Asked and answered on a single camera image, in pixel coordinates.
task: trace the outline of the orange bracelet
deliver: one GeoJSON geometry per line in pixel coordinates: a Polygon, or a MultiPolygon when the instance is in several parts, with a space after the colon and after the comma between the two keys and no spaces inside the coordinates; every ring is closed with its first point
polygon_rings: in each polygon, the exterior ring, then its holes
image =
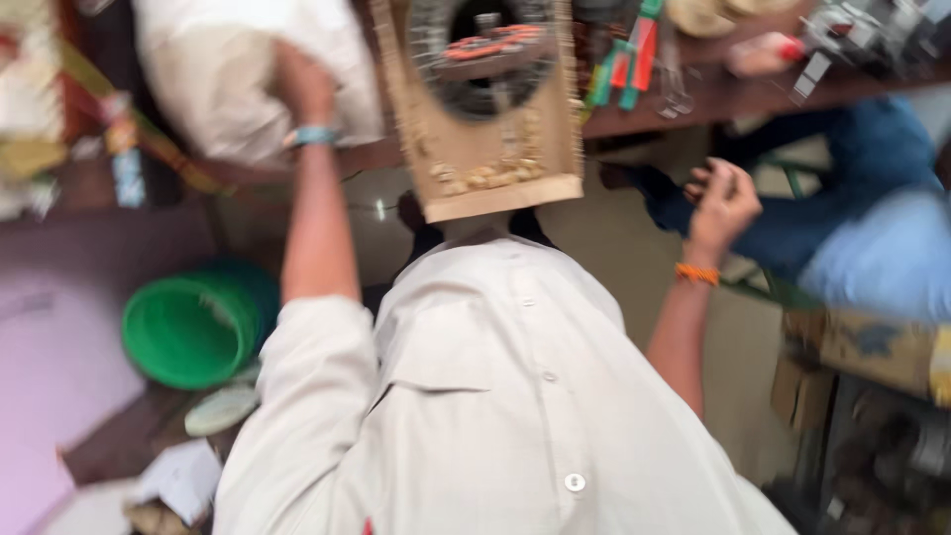
{"type": "Polygon", "coordinates": [[[688,279],[692,283],[703,281],[710,284],[711,286],[720,286],[719,269],[703,269],[678,262],[674,267],[673,272],[677,275],[678,279],[688,279]]]}

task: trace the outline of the shirt sleeve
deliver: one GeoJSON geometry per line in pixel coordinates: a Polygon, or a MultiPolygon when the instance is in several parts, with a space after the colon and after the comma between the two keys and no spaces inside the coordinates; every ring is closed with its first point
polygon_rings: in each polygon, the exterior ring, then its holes
{"type": "Polygon", "coordinates": [[[215,533],[291,534],[327,524],[334,474],[378,386],[373,318],[339,296],[286,304],[261,352],[261,407],[218,487],[215,533]]]}

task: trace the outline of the pink wall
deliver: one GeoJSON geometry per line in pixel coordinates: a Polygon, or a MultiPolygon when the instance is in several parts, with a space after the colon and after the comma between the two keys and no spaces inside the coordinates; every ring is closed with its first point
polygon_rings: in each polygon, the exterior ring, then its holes
{"type": "Polygon", "coordinates": [[[57,446],[141,393],[120,340],[126,298],[212,253],[194,204],[0,225],[0,533],[26,533],[66,498],[57,446]]]}

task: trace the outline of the fingers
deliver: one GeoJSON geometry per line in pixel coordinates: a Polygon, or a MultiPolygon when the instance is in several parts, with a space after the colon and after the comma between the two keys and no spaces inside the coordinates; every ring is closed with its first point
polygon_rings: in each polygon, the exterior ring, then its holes
{"type": "Polygon", "coordinates": [[[700,184],[687,184],[684,186],[684,196],[692,204],[699,204],[704,198],[704,189],[705,187],[700,184]]]}
{"type": "Polygon", "coordinates": [[[733,169],[719,158],[708,158],[710,166],[707,191],[704,194],[705,203],[726,203],[733,190],[733,169]]]}
{"type": "Polygon", "coordinates": [[[763,211],[763,206],[760,204],[760,197],[759,194],[756,193],[756,186],[753,184],[753,179],[749,176],[749,173],[741,168],[730,163],[727,163],[727,165],[732,169],[735,189],[730,204],[749,215],[758,215],[763,211]]]}
{"type": "Polygon", "coordinates": [[[710,171],[705,168],[693,168],[690,170],[690,175],[698,181],[705,183],[710,178],[710,171]]]}

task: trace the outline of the light blue shirt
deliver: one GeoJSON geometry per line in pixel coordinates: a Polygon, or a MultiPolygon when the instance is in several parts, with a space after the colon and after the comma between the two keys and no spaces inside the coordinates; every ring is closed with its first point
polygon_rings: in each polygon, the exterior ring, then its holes
{"type": "Polygon", "coordinates": [[[843,223],[799,276],[829,307],[951,322],[951,200],[935,185],[889,194],[843,223]]]}

